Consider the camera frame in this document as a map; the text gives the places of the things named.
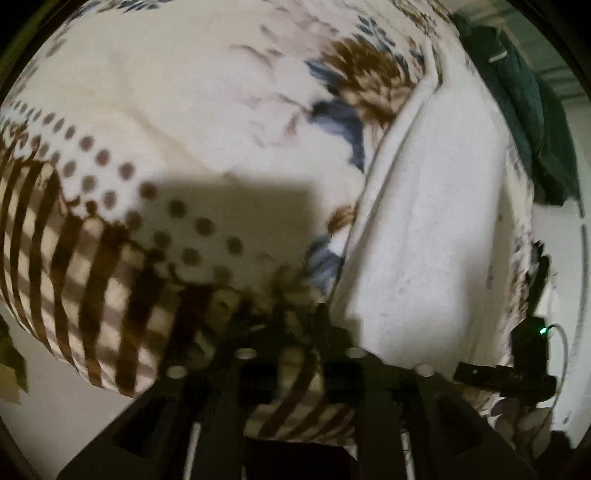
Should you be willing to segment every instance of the brown stripe pattern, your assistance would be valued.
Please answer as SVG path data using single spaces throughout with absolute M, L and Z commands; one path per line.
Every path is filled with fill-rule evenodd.
M 26 134 L 16 127 L 7 146 L 0 133 L 0 292 L 21 326 L 93 385 L 130 397 L 153 383 L 165 352 L 196 342 L 207 365 L 226 322 L 212 317 L 215 302 L 236 292 L 163 279 L 126 228 L 72 214 L 49 162 L 36 151 L 14 157 Z M 326 403 L 316 354 L 291 350 L 280 398 L 260 406 L 245 433 L 350 444 L 352 412 Z

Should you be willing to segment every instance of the cable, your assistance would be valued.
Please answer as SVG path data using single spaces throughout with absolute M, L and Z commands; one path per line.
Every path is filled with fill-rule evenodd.
M 544 418 L 542 425 L 540 426 L 540 428 L 538 428 L 538 431 L 535 433 L 533 438 L 537 438 L 537 436 L 540 434 L 540 432 L 542 431 L 542 429 L 546 425 L 546 422 L 548 421 L 548 419 L 552 416 L 552 413 L 554 412 L 554 408 L 556 407 L 556 404 L 558 403 L 558 399 L 560 398 L 560 394 L 562 393 L 562 387 L 564 385 L 564 380 L 566 378 L 566 371 L 569 366 L 569 341 L 566 337 L 566 331 L 564 330 L 562 325 L 559 325 L 558 323 L 553 323 L 552 325 L 550 325 L 546 329 L 546 331 L 544 333 L 547 335 L 551 329 L 556 329 L 556 331 L 560 334 L 560 337 L 562 338 L 562 345 L 564 347 L 562 377 L 560 378 L 560 385 L 558 386 L 558 390 L 556 392 L 556 395 L 554 396 L 554 401 L 552 402 L 552 406 L 550 407 L 550 411 L 548 412 L 548 414 Z

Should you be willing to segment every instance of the white wall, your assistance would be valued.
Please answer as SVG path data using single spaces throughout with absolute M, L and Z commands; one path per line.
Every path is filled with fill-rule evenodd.
M 591 227 L 591 105 L 588 103 L 566 106 L 579 161 L 583 202 L 587 217 L 579 219 L 575 202 L 561 208 L 534 206 L 534 233 L 542 240 L 551 255 L 551 268 L 556 272 L 556 289 L 551 296 L 550 323 L 561 324 L 574 342 L 582 283 L 581 224 Z M 554 412 L 554 428 L 567 430 L 578 443 L 591 423 L 591 325 L 583 327 L 579 357 L 569 365 L 563 392 Z M 560 377 L 563 348 L 558 335 L 550 341 L 550 372 Z

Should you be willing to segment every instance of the dark green cloth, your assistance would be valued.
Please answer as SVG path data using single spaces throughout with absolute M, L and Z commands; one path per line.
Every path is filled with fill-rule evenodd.
M 562 205 L 569 197 L 579 200 L 573 139 L 558 96 L 530 69 L 503 31 L 474 27 L 459 15 L 453 20 L 513 134 L 525 171 L 534 182 L 535 201 Z M 495 56 L 502 58 L 491 63 Z

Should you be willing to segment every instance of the floral bedsheet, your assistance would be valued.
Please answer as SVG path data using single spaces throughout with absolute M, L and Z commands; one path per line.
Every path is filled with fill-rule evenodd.
M 352 442 L 298 316 L 329 297 L 423 46 L 450 29 L 435 0 L 89 1 L 0 109 L 2 299 L 128 396 L 170 345 L 205 367 L 235 312 L 261 328 L 281 302 L 295 346 L 247 434 Z

